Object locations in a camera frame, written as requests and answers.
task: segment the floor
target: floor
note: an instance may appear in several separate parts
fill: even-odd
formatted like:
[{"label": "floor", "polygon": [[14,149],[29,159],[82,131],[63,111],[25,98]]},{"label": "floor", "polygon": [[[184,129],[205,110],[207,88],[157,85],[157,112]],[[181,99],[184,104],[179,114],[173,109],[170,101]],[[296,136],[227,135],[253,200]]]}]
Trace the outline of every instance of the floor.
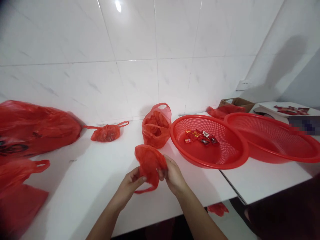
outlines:
[{"label": "floor", "polygon": [[209,215],[228,240],[258,240],[258,237],[247,227],[230,201],[224,201],[223,204],[227,207],[229,213],[225,213],[223,217],[210,212]]}]

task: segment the electrical outlet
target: electrical outlet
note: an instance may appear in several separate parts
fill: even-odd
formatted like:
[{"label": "electrical outlet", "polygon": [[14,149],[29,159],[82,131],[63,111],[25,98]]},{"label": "electrical outlet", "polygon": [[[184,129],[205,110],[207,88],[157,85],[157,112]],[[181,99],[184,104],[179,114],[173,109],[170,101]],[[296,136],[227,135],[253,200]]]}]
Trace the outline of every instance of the electrical outlet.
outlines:
[{"label": "electrical outlet", "polygon": [[243,91],[243,90],[247,90],[248,88],[250,88],[252,85],[252,82],[246,82],[246,81],[240,81],[236,91]]}]

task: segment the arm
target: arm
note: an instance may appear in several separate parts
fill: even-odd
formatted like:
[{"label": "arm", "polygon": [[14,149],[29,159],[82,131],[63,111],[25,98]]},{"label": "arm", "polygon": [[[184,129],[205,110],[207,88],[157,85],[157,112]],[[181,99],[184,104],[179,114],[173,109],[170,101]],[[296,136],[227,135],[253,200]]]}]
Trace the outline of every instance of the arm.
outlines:
[{"label": "arm", "polygon": [[177,197],[193,238],[228,240],[189,188],[176,162],[166,155],[165,158],[168,172],[159,172],[160,179],[166,179],[169,189]]},{"label": "arm", "polygon": [[101,213],[86,240],[111,238],[121,210],[124,209],[134,191],[146,181],[145,177],[139,178],[139,176],[139,167],[137,167],[124,177],[118,190]]}]

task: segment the hand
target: hand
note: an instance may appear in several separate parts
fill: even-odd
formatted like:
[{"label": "hand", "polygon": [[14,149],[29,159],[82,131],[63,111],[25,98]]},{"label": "hand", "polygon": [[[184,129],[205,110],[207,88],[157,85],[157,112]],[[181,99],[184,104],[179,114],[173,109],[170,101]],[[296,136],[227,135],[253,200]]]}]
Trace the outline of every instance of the hand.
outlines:
[{"label": "hand", "polygon": [[174,195],[183,193],[189,187],[182,176],[180,168],[172,158],[168,157],[167,155],[164,155],[164,157],[167,162],[168,171],[158,172],[160,180],[163,181],[166,179],[168,187]]},{"label": "hand", "polygon": [[134,191],[140,187],[146,180],[146,177],[140,177],[139,167],[136,167],[131,172],[127,173],[120,186],[112,199],[110,200],[108,207],[121,211],[129,202]]}]

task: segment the tied plastic bag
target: tied plastic bag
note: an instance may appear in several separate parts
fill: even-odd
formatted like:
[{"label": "tied plastic bag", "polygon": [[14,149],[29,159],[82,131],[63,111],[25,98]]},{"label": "tied plastic bag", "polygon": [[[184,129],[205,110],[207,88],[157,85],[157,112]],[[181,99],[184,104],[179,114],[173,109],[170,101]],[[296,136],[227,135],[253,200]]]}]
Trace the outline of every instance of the tied plastic bag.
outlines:
[{"label": "tied plastic bag", "polygon": [[223,120],[225,116],[234,112],[245,112],[246,109],[244,107],[236,106],[233,104],[228,104],[225,106],[218,107],[217,109],[213,109],[212,107],[207,108],[207,113],[210,114],[214,118],[218,118]]},{"label": "tied plastic bag", "polygon": [[208,211],[217,214],[219,217],[222,217],[225,212],[229,213],[229,210],[222,202],[208,206]]},{"label": "tied plastic bag", "polygon": [[32,173],[40,173],[50,166],[49,160],[20,159],[0,166],[0,199],[15,192]]},{"label": "tied plastic bag", "polygon": [[69,145],[80,131],[81,125],[66,112],[5,101],[0,104],[0,164]]},{"label": "tied plastic bag", "polygon": [[124,121],[117,125],[105,125],[103,127],[83,126],[88,129],[96,129],[91,140],[96,142],[112,142],[120,137],[120,128],[127,126],[129,121]]},{"label": "tied plastic bag", "polygon": [[4,223],[5,239],[19,239],[45,203],[48,192],[20,185],[13,193],[0,199],[0,212]]},{"label": "tied plastic bag", "polygon": [[171,109],[166,103],[159,103],[142,121],[142,135],[144,144],[155,148],[162,148],[170,138]]},{"label": "tied plastic bag", "polygon": [[147,177],[147,183],[152,185],[148,189],[137,190],[134,193],[141,194],[156,190],[159,184],[158,170],[168,169],[166,159],[157,149],[144,144],[135,147],[134,155],[140,163],[140,177]]}]

